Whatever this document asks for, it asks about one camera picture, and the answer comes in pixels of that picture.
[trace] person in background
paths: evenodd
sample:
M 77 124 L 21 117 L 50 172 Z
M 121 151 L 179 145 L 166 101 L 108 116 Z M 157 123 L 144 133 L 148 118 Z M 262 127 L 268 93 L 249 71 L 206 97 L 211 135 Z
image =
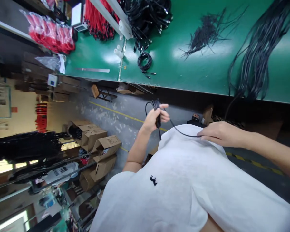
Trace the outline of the person in background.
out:
M 230 162 L 224 147 L 257 152 L 290 176 L 290 148 L 226 122 L 179 125 L 142 168 L 156 118 L 151 110 L 121 173 L 107 183 L 90 232 L 290 231 L 290 204 Z

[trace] white plastic tube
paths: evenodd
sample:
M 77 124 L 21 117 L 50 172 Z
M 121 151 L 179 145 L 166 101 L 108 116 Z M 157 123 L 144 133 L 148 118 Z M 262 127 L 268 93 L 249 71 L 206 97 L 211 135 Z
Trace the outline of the white plastic tube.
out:
M 130 39 L 129 31 L 128 31 L 128 29 L 124 25 L 120 25 L 119 26 L 119 30 L 123 34 L 123 36 L 126 37 L 127 40 Z
M 118 51 L 117 48 L 114 49 L 114 53 L 120 58 L 122 59 L 123 58 L 123 53 L 121 51 Z

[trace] wall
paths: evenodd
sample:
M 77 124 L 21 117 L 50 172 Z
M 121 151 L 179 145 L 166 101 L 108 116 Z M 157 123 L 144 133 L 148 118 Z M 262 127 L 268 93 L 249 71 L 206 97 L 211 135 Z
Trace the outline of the wall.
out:
M 11 106 L 17 107 L 18 112 L 12 113 L 11 118 L 0 119 L 9 124 L 8 130 L 0 130 L 0 138 L 36 131 L 36 93 L 15 90 L 15 80 L 12 79 L 7 79 L 7 84 L 11 87 Z

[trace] yellow floor line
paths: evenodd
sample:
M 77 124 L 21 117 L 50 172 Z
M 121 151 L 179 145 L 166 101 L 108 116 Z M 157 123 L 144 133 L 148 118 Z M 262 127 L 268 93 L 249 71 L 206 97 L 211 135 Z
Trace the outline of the yellow floor line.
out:
M 125 117 L 127 117 L 127 118 L 133 119 L 133 120 L 135 120 L 135 121 L 138 121 L 138 122 L 144 123 L 144 121 L 142 121 L 142 120 L 140 120 L 140 119 L 137 119 L 137 118 L 131 117 L 131 116 L 127 115 L 127 114 L 124 114 L 124 113 L 118 112 L 118 111 L 116 111 L 116 110 L 110 109 L 110 108 L 108 108 L 108 107 L 105 107 L 105 106 L 99 105 L 99 104 L 94 103 L 94 102 L 92 102 L 92 101 L 89 101 L 89 103 L 94 104 L 94 105 L 96 105 L 96 106 L 99 106 L 99 107 L 101 107 L 101 108 L 103 108 L 103 109 L 106 109 L 106 110 L 112 111 L 112 112 L 114 112 L 114 113 L 120 114 L 120 115 L 125 116 Z M 167 129 L 164 129 L 164 128 L 161 128 L 161 127 L 160 127 L 160 130 L 162 130 L 162 131 L 168 131 Z
M 122 146 L 119 147 L 120 149 L 123 149 L 125 152 L 129 153 L 129 151 L 125 148 L 123 148 Z

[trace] wooden stool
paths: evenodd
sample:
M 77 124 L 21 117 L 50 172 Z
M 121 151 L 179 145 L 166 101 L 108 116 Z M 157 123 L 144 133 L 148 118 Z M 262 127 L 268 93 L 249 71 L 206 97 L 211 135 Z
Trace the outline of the wooden stool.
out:
M 102 92 L 101 90 L 99 90 L 99 88 L 104 88 L 107 91 L 107 93 Z M 93 84 L 92 87 L 91 87 L 91 91 L 92 91 L 92 94 L 93 94 L 94 98 L 99 98 L 99 99 L 105 100 L 107 102 L 112 102 L 111 100 L 106 99 L 107 96 L 110 96 L 111 99 L 112 98 L 117 98 L 116 95 L 113 95 L 113 94 L 109 93 L 109 91 L 107 90 L 107 87 L 102 87 L 102 86 L 98 87 L 95 84 Z

